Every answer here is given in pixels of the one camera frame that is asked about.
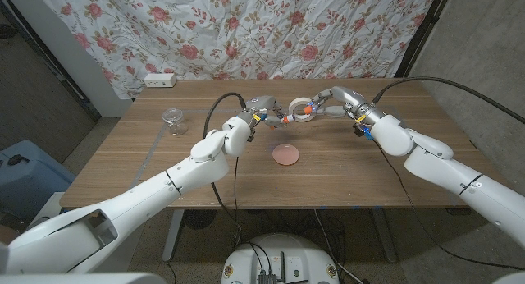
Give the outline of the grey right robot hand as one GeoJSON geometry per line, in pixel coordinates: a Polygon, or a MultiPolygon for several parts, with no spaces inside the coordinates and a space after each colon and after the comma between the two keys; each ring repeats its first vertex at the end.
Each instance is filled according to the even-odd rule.
{"type": "Polygon", "coordinates": [[[341,86],[320,91],[303,109],[305,115],[314,114],[329,117],[348,116],[355,121],[362,121],[376,110],[376,107],[370,104],[361,94],[341,86]],[[323,107],[322,105],[331,98],[343,103],[343,105],[323,107]]]}

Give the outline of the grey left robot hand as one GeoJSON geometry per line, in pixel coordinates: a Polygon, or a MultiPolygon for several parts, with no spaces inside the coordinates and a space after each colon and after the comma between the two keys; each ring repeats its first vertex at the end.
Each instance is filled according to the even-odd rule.
{"type": "Polygon", "coordinates": [[[248,100],[238,117],[246,121],[251,129],[259,123],[264,123],[270,127],[282,127],[285,125],[285,113],[282,106],[273,96],[269,95],[258,96],[248,100]]]}

